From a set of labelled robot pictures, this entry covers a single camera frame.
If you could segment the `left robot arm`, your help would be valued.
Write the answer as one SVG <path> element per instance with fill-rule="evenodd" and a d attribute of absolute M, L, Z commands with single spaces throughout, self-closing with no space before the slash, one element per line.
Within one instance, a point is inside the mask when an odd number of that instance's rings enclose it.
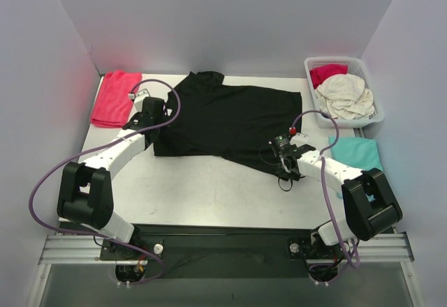
<path fill-rule="evenodd" d="M 135 227 L 114 210 L 112 180 L 155 141 L 159 134 L 155 125 L 165 120 L 161 98 L 145 97 L 138 107 L 102 152 L 64 167 L 57 204 L 59 217 L 117 240 L 117 252 L 128 260 L 140 254 L 141 242 L 133 237 Z"/>

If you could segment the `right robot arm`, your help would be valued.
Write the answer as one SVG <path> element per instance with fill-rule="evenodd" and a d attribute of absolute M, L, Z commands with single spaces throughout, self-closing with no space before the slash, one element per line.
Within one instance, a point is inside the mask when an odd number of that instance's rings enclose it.
<path fill-rule="evenodd" d="M 325 257 L 336 244 L 349 239 L 368 241 L 403 219 L 403 212 L 385 176 L 377 169 L 362 170 L 321 155 L 308 144 L 297 146 L 287 135 L 269 141 L 275 158 L 286 176 L 309 177 L 342 195 L 344 217 L 336 218 L 328 209 L 330 221 L 316 228 L 309 240 L 310 251 Z"/>

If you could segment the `black t shirt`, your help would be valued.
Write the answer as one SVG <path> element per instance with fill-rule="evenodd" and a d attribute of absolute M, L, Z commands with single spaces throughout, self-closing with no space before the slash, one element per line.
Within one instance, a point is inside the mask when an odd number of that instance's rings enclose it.
<path fill-rule="evenodd" d="M 218 156 L 284 178 L 268 142 L 288 132 L 302 113 L 299 92 L 227 86 L 214 71 L 190 73 L 168 94 L 178 117 L 154 143 L 159 157 Z"/>

